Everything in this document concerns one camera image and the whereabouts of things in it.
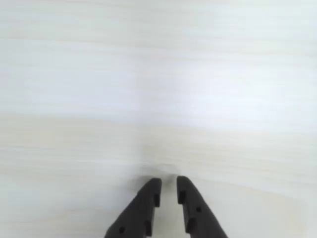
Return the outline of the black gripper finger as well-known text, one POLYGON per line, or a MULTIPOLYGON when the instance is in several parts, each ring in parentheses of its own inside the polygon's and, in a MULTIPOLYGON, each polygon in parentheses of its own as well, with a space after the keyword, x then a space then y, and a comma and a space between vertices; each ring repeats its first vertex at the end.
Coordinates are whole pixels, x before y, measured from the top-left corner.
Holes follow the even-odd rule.
POLYGON ((178 176, 177 201, 183 207, 185 232, 192 238, 227 238, 217 218, 192 181, 178 176))
POLYGON ((153 233, 155 209, 160 207, 162 180, 152 178, 108 228, 106 238, 147 238, 153 233))

